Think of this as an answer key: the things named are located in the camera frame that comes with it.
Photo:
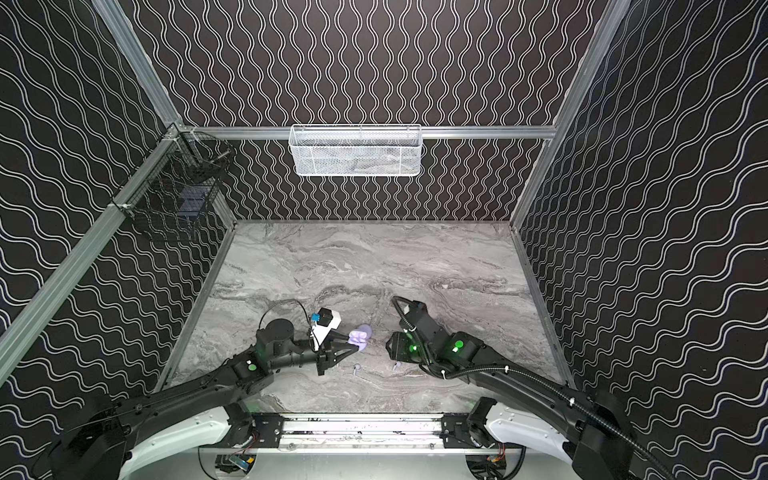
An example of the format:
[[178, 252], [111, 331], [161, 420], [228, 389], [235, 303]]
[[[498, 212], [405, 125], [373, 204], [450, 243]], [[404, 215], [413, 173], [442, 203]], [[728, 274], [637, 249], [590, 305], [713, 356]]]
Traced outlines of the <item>purple earbud charging case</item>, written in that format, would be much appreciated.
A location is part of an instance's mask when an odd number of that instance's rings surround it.
[[368, 346], [372, 335], [372, 327], [368, 324], [362, 324], [349, 332], [347, 342], [357, 346], [359, 351], [363, 351]]

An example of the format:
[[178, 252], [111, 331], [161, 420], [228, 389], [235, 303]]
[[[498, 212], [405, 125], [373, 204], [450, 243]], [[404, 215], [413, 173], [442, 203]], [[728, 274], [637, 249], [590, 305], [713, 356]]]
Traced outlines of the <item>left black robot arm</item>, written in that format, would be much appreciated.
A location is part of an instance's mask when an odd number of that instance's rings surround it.
[[307, 340], [294, 334], [293, 323], [278, 318], [257, 331], [255, 344], [197, 378], [152, 395], [95, 397], [48, 447], [46, 471], [54, 479], [124, 479], [200, 446], [251, 448], [262, 437], [244, 399], [282, 369], [311, 364], [323, 375], [359, 350], [334, 329]]

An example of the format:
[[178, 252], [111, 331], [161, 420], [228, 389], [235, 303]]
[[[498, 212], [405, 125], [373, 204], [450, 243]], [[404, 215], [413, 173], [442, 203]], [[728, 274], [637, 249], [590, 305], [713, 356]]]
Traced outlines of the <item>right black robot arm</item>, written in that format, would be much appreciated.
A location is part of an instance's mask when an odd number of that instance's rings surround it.
[[479, 401], [472, 412], [471, 429], [479, 436], [478, 444], [522, 444], [519, 434], [503, 437], [491, 430], [493, 408], [519, 406], [560, 434], [554, 453], [582, 479], [630, 479], [634, 456], [661, 478], [671, 478], [664, 463], [639, 442], [613, 395], [605, 391], [589, 395], [554, 382], [469, 333], [451, 333], [430, 316], [423, 302], [395, 296], [391, 303], [400, 325], [386, 344], [391, 359], [416, 364], [434, 378], [460, 379], [498, 395], [496, 401]]

